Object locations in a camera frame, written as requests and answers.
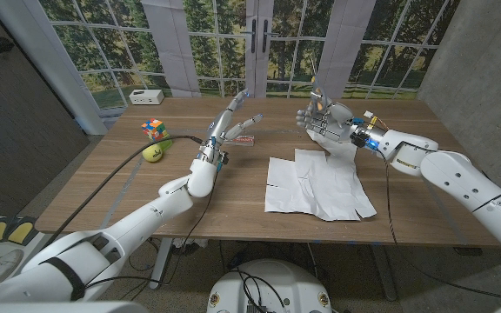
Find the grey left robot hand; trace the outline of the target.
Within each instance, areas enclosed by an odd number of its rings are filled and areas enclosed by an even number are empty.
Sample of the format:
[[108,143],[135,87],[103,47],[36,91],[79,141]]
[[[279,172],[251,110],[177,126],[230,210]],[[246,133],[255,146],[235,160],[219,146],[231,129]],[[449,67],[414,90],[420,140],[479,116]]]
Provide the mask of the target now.
[[248,90],[244,89],[237,93],[225,110],[221,111],[210,124],[204,142],[200,146],[197,159],[216,164],[219,158],[219,151],[224,141],[229,141],[238,137],[246,128],[260,122],[262,114],[255,115],[250,119],[238,123],[227,130],[232,122],[232,115],[243,106],[244,99],[249,96]]

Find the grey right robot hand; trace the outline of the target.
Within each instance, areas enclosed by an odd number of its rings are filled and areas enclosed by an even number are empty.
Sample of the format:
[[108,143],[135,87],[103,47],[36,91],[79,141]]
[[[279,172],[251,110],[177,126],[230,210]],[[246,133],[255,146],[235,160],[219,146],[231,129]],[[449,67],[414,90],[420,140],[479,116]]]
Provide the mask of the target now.
[[305,110],[299,110],[297,125],[334,142],[351,142],[358,148],[377,149],[381,137],[389,130],[376,125],[376,118],[364,120],[354,117],[351,110],[333,102],[319,91],[311,92],[311,100]]

